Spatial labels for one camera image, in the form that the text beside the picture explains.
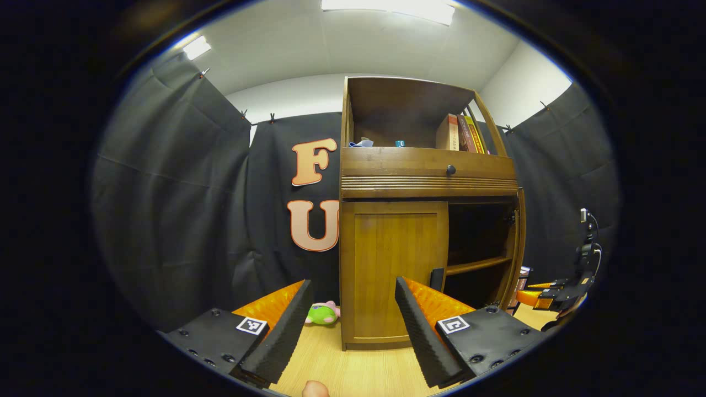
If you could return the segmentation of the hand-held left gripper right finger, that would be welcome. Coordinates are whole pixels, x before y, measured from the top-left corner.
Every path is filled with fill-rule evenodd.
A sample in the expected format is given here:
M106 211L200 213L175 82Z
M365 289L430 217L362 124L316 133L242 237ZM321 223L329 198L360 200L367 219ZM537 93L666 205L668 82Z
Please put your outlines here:
M403 276L396 279L395 300L430 387L497 372L548 337L496 305L474 309Z

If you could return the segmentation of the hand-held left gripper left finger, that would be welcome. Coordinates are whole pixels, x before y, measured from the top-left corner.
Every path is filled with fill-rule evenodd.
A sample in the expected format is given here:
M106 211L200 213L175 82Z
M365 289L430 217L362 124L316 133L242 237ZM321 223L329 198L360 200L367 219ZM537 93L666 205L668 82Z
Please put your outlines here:
M212 371L269 387L289 364L312 303L311 281L302 280L237 310L208 309L159 334Z

